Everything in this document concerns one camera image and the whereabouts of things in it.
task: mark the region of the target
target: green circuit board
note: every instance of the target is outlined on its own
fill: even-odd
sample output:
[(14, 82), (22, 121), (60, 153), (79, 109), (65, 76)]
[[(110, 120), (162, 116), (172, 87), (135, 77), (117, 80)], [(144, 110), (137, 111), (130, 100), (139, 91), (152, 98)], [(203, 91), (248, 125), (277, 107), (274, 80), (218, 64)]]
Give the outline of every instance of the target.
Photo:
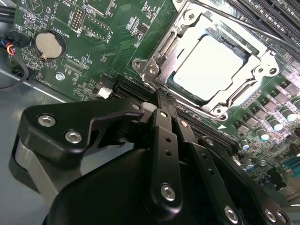
[[(216, 6), (224, 4), (223, 0), (213, 2)], [(96, 96), (92, 91), (103, 76), (123, 76), (142, 88), (141, 78), (134, 72), (131, 62), (136, 58), (149, 58), (176, 14), (172, 0), (18, 0), (15, 30), (31, 38), (42, 30), (54, 30), (64, 37), (67, 50), (63, 57), (47, 62), (37, 56), (34, 46), (17, 49), (16, 54), (29, 68), (38, 72), (36, 79), (41, 83), (77, 101), (94, 100)], [(270, 40), (261, 41), (278, 46)], [(250, 175), (255, 180), (273, 166), (293, 158), (289, 154), (289, 145), (300, 145), (299, 138), (293, 133), (299, 127), (299, 118), (287, 122), (281, 114), (283, 109), (289, 108), (299, 115), (293, 105), (300, 98), (299, 94), (290, 94), (280, 87), (289, 80), (300, 88), (300, 63), (280, 46), (277, 63), (280, 74), (264, 78), (260, 88), (242, 106), (229, 110), (226, 122), (209, 120), (178, 106), (179, 110), (234, 141), (247, 139), (251, 145), (247, 154), (255, 164)], [(58, 81), (55, 78), (57, 73), (63, 73), (65, 79)], [(281, 104), (274, 100), (270, 96), (274, 89), (282, 91), (289, 101)], [(258, 123), (248, 132), (240, 132), (235, 124), (247, 113), (252, 114), (253, 107), (262, 107), (261, 101), (266, 97), (278, 108), (267, 111), (268, 116), (263, 120), (256, 118)], [(272, 130), (268, 124), (271, 118), (283, 124), (283, 132)], [(256, 134), (259, 128), (268, 131), (268, 141), (259, 139)], [(267, 161), (267, 166), (259, 166), (262, 159)]]
[[(67, 44), (55, 61), (44, 62), (31, 46), (17, 54), (40, 72), (40, 82), (77, 101), (95, 99), (91, 91), (102, 75), (141, 82), (131, 60), (151, 54), (177, 13), (171, 0), (20, 0), (17, 9), (17, 31), (34, 38), (51, 29)], [(137, 33), (142, 24), (144, 32)], [(57, 72), (65, 74), (63, 82)]]

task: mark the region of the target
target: screw hole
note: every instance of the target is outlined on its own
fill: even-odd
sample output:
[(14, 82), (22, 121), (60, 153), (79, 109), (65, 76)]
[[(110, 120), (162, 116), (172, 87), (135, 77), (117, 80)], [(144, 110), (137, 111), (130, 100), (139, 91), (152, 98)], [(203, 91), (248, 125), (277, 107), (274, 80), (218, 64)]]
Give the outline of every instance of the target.
[(170, 151), (168, 151), (168, 150), (165, 151), (165, 154), (166, 154), (167, 156), (172, 156), (172, 153), (171, 153)]
[(212, 169), (208, 169), (208, 172), (210, 172), (211, 175), (216, 175), (215, 172)]

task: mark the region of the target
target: white component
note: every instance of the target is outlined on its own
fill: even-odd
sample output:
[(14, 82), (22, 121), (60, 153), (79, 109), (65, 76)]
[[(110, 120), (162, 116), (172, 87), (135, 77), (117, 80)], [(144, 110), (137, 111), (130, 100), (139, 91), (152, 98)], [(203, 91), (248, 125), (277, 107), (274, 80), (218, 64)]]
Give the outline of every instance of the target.
[(104, 88), (100, 89), (100, 91), (98, 92), (97, 95), (104, 98), (104, 99), (108, 99), (112, 92), (113, 92), (112, 89), (104, 87)]
[(208, 101), (219, 90), (226, 90), (243, 60), (212, 36), (205, 36), (174, 76), (174, 82)]

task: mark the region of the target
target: black mechanical arm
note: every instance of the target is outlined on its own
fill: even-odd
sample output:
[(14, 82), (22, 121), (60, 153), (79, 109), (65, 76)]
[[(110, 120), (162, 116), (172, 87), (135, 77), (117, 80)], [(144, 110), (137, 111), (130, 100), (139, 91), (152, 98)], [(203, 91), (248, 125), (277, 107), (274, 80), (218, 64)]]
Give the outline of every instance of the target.
[[(91, 146), (126, 142), (134, 149), (81, 175)], [(292, 224), (224, 148), (195, 138), (162, 90), (142, 105), (123, 98), (26, 109), (10, 170), (49, 204), (45, 225)]]

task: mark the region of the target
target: motherboard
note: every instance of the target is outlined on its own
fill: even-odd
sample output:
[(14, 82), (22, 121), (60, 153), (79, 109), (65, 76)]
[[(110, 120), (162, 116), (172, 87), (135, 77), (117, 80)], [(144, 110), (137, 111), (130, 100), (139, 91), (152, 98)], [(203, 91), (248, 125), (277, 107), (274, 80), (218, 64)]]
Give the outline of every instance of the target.
[[(201, 1), (300, 46), (297, 0)], [(193, 0), (17, 0), (16, 49), (36, 79), (76, 101), (157, 88), (195, 134), (236, 148), (259, 185), (300, 196), (300, 55)], [(16, 70), (12, 59), (9, 64)]]

